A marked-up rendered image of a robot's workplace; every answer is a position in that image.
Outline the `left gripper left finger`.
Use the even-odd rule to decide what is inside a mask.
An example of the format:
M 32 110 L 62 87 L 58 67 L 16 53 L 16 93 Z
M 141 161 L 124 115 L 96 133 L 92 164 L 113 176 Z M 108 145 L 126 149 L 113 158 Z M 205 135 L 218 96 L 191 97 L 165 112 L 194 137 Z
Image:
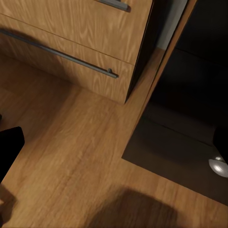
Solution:
M 0 131 L 0 183 L 25 144 L 20 126 Z

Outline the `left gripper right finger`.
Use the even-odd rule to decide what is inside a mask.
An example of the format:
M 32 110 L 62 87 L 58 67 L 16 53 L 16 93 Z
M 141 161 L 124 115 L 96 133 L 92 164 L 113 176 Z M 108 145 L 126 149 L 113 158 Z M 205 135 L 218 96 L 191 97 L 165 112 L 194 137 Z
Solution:
M 228 165 L 228 128 L 217 126 L 213 144 Z

